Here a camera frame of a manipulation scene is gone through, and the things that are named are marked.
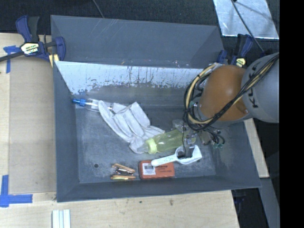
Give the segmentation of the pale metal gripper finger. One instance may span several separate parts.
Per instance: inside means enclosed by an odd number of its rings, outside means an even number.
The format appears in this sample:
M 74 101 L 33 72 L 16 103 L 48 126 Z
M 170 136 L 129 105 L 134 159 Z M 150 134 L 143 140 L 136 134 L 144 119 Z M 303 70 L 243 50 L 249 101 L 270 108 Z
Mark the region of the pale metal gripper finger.
M 186 137 L 186 156 L 191 157 L 195 148 L 196 137 Z
M 184 122 L 182 119 L 174 119 L 172 121 L 172 126 L 178 131 L 188 131 L 190 129 L 187 123 Z

